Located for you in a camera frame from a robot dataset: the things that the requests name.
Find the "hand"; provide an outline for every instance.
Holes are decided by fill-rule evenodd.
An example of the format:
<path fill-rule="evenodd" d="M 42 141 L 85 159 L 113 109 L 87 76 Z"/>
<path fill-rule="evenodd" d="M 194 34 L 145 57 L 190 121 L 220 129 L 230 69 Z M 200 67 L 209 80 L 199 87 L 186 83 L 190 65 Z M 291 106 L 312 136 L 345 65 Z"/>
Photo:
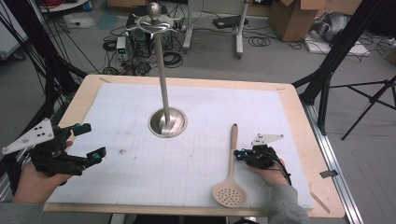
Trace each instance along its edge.
<path fill-rule="evenodd" d="M 67 141 L 66 146 L 70 147 L 73 142 Z M 23 168 L 18 184 L 17 192 L 12 202 L 14 203 L 44 203 L 55 189 L 71 175 L 47 176 L 35 169 L 29 161 Z"/>
<path fill-rule="evenodd" d="M 261 175 L 265 182 L 270 186 L 289 184 L 286 180 L 286 177 L 283 176 L 283 173 L 280 170 L 281 168 L 276 163 L 274 163 L 273 166 L 269 167 L 268 170 L 257 169 L 251 166 L 249 166 L 248 168 L 253 172 Z"/>

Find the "spoon head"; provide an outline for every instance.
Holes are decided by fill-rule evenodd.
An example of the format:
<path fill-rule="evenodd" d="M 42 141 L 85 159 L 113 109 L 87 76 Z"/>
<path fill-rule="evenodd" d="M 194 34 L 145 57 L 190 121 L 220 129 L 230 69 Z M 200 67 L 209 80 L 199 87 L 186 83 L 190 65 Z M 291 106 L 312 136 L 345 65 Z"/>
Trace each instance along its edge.
<path fill-rule="evenodd" d="M 248 198 L 247 193 L 242 187 L 230 182 L 217 184 L 213 187 L 212 194 L 218 203 L 226 207 L 240 207 Z"/>

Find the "metal pole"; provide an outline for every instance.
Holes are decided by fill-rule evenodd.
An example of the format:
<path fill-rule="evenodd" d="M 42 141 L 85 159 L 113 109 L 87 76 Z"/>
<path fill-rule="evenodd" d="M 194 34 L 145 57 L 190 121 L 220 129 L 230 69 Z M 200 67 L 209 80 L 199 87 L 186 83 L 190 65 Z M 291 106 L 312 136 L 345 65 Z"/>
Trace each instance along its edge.
<path fill-rule="evenodd" d="M 157 54 L 157 64 L 160 73 L 160 84 L 161 94 L 163 96 L 163 113 L 165 114 L 165 123 L 170 120 L 169 116 L 169 104 L 168 104 L 168 93 L 166 90 L 166 78 L 165 78 L 165 65 L 163 63 L 163 42 L 161 34 L 154 35 L 155 52 Z"/>

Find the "tripod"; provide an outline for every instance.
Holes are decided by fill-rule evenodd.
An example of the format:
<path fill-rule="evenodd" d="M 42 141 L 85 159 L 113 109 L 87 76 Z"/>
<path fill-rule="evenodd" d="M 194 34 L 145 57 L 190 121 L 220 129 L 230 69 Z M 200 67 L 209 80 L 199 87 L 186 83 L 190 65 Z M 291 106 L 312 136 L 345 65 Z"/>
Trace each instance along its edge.
<path fill-rule="evenodd" d="M 346 134 L 341 138 L 341 140 L 344 140 L 347 138 L 347 136 L 350 134 L 350 132 L 352 132 L 352 130 L 356 127 L 356 125 L 358 125 L 358 123 L 361 121 L 361 119 L 363 119 L 363 117 L 367 114 L 367 112 L 369 112 L 369 110 L 373 107 L 373 105 L 375 103 L 379 103 L 381 105 L 387 106 L 391 109 L 396 110 L 396 90 L 395 90 L 395 81 L 396 81 L 396 76 L 393 77 L 391 80 L 383 80 L 383 81 L 377 81 L 377 82 L 365 82 L 365 83 L 356 83 L 356 84 L 349 84 L 349 85 L 341 85 L 341 86 L 332 86 L 330 88 L 341 88 L 341 87 L 347 87 L 355 92 L 357 92 L 358 94 L 365 96 L 369 99 L 369 103 L 370 105 L 367 106 L 367 108 L 363 111 L 363 113 L 359 116 L 358 120 L 356 120 L 356 122 L 352 125 L 352 127 L 346 132 Z M 373 84 L 384 84 L 384 87 L 382 87 L 376 94 L 374 94 L 373 96 L 366 94 L 362 91 L 359 91 L 357 89 L 355 89 L 354 87 L 356 86 L 367 86 L 367 85 L 373 85 Z M 393 102 L 395 104 L 395 106 L 393 105 L 389 105 L 383 101 L 380 101 L 379 98 L 382 96 L 382 94 L 384 94 L 385 91 L 387 91 L 387 89 L 392 88 L 392 93 L 393 93 Z"/>

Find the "spoon handle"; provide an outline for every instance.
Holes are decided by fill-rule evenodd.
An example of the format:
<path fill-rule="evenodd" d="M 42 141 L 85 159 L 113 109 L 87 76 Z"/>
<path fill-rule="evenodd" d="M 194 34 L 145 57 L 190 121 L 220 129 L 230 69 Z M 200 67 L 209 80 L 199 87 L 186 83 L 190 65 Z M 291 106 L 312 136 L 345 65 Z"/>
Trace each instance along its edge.
<path fill-rule="evenodd" d="M 228 178 L 233 178 L 233 151 L 236 150 L 236 141 L 238 139 L 238 125 L 235 123 L 231 128 L 231 154 L 230 154 L 230 168 L 228 171 Z"/>

